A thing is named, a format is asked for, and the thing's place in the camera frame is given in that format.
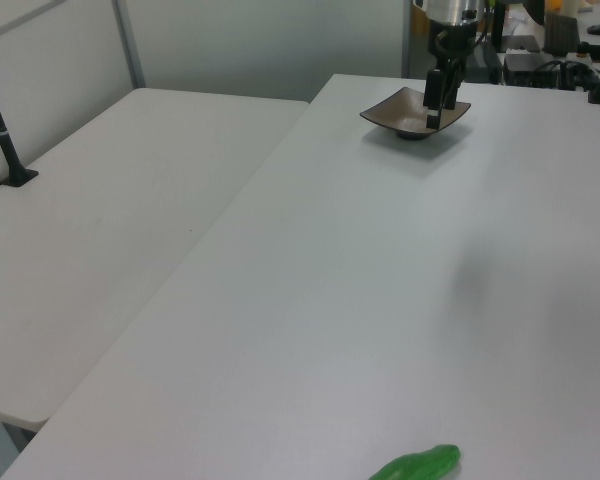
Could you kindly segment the black gripper silver flange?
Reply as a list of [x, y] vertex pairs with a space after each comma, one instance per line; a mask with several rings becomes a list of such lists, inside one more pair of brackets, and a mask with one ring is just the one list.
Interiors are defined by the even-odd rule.
[[426, 2], [429, 20], [428, 51], [436, 66], [427, 72], [424, 107], [426, 127], [440, 126], [441, 112], [454, 110], [458, 90], [465, 78], [465, 58], [475, 48], [480, 22], [476, 0], [432, 0]]

